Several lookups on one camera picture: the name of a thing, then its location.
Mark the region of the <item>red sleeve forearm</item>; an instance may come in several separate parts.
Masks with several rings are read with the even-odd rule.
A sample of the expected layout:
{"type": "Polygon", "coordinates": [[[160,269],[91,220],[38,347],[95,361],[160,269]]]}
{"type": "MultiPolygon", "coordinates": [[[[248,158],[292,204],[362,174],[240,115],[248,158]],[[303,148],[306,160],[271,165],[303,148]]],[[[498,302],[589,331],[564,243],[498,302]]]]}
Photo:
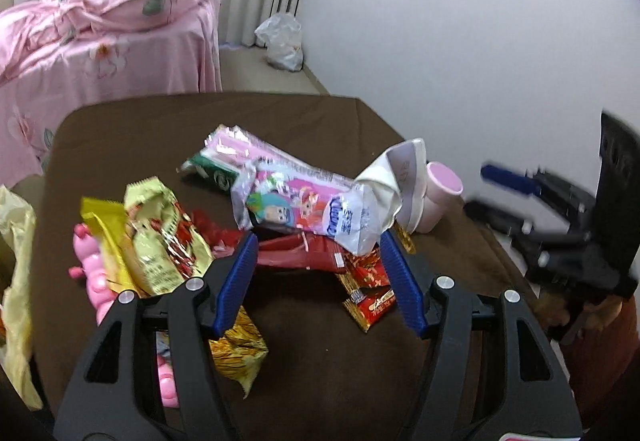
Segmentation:
{"type": "Polygon", "coordinates": [[[602,331],[587,329],[561,352],[568,381],[582,417],[609,398],[639,349],[636,302],[624,301],[620,313],[602,331]]]}

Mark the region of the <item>person's right hand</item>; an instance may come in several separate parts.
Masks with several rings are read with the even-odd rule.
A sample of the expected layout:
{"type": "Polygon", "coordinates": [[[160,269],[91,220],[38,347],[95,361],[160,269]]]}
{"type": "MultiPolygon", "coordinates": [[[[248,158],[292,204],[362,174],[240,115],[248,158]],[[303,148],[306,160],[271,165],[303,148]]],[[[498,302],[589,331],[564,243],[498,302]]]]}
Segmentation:
{"type": "Polygon", "coordinates": [[[585,331],[603,331],[620,315],[624,299],[608,296],[598,305],[586,302],[578,310],[576,302],[568,302],[562,295],[543,289],[534,305],[534,314],[548,336],[560,340],[566,335],[585,331]]]}

